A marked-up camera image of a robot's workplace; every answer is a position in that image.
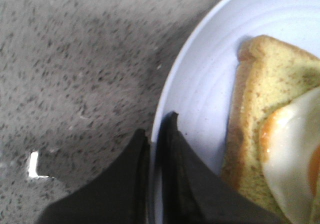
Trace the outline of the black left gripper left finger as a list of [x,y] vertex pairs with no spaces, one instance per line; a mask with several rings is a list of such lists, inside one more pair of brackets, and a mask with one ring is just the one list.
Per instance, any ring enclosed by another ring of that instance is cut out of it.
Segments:
[[44,209],[38,224],[145,224],[150,145],[137,129],[98,177]]

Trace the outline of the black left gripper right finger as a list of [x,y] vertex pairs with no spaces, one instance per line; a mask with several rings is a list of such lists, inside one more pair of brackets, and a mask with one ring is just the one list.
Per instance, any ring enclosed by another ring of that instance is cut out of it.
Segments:
[[230,188],[198,157],[169,113],[159,130],[165,224],[280,224],[281,219]]

